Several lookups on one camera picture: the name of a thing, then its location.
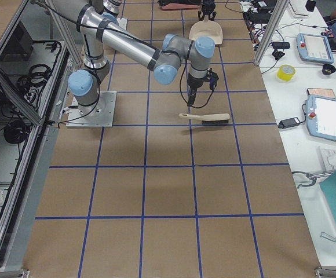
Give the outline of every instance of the dustpan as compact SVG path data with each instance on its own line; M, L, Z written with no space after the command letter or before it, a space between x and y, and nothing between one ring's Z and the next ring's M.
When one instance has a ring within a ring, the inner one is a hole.
M209 20L209 15L204 16L204 20L195 23L190 30L189 39L195 41L200 36L208 36L214 40L216 45L222 44L222 27L213 20Z

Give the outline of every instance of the blue joint cap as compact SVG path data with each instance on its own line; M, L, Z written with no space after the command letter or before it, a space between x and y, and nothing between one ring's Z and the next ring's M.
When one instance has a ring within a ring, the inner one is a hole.
M91 74L84 69L73 72L69 76L69 88L77 97L82 97L87 94L93 85L93 78Z
M212 58L216 44L212 38L208 36L200 36L195 41L195 48L205 58Z
M177 75L177 69L172 65L159 65L154 70L154 78L160 84L171 84Z
M107 18L108 20L110 20L111 22L113 22L113 23L115 23L116 25L119 26L119 23L118 23L118 21L116 20L116 17L113 16L112 14L107 13L107 12L104 12L104 13L103 13L103 17Z
M164 41L163 41L163 45L162 45L162 50L167 50L170 41L171 41L175 36L177 36L177 35L167 34L167 35L164 37Z

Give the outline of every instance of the yellow round object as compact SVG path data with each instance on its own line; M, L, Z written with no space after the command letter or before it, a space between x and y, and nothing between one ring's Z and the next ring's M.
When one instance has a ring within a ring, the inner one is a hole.
M277 77L284 81L289 81L295 74L295 68L291 65L282 65L277 72Z

